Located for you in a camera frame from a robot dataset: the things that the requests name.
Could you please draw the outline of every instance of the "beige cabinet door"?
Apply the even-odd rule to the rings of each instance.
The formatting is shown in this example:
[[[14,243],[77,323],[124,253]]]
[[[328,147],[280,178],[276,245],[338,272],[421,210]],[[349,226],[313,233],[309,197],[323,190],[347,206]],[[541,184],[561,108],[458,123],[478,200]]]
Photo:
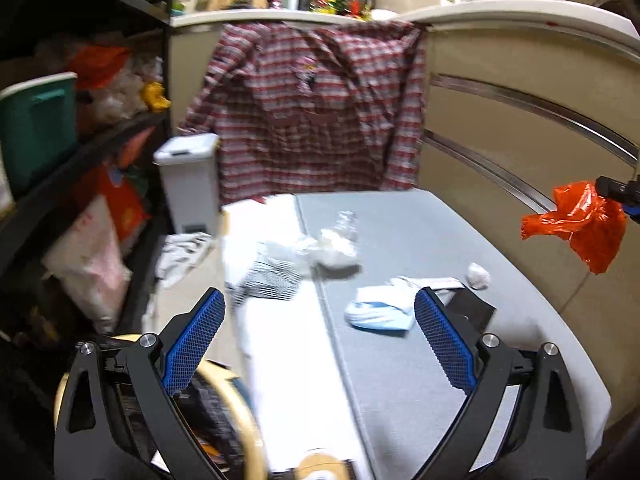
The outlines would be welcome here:
[[[607,272],[590,275],[561,312],[609,390],[609,424],[640,401],[640,226],[628,221]]]
[[[511,104],[431,86],[426,128],[469,148],[553,198],[553,188],[634,169],[591,139]]]
[[[535,211],[475,169],[426,143],[420,154],[418,186],[478,230],[556,310],[564,307],[588,274],[585,264],[559,238],[522,241],[520,219]]]
[[[436,31],[430,41],[433,73],[533,94],[640,144],[637,61],[584,38],[549,30]]]

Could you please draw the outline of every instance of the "trash can lid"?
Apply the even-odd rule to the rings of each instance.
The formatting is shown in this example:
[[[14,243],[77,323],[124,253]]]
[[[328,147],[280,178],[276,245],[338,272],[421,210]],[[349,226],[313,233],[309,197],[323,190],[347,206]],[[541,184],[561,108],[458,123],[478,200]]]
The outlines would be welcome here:
[[[154,153],[154,162],[158,166],[168,166],[206,160],[213,156],[217,146],[216,134],[172,137]]]

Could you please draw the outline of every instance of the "white box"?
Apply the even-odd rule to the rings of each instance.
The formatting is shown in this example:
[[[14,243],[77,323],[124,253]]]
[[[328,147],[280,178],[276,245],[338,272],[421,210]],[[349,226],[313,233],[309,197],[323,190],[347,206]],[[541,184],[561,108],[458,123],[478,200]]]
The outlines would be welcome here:
[[[177,233],[218,232],[216,134],[173,137],[154,153]]]

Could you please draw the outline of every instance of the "teal storage bin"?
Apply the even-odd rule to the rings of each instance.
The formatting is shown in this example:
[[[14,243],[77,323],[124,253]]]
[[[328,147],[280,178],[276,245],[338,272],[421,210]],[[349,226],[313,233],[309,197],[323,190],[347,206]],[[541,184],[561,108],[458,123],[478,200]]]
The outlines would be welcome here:
[[[63,72],[0,92],[0,146],[14,198],[25,195],[76,147],[76,78]]]

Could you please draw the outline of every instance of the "red plastic bag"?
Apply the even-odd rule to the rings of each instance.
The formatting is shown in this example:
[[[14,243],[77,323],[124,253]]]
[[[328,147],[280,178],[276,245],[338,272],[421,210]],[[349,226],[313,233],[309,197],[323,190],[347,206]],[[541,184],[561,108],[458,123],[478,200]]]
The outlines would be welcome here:
[[[626,215],[615,200],[603,198],[591,182],[575,182],[554,189],[558,210],[522,218],[520,235],[555,235],[569,240],[569,247],[594,274],[601,274],[618,254],[625,234]]]
[[[131,56],[123,46],[89,45],[68,63],[67,70],[76,72],[77,90],[104,88],[122,70]]]

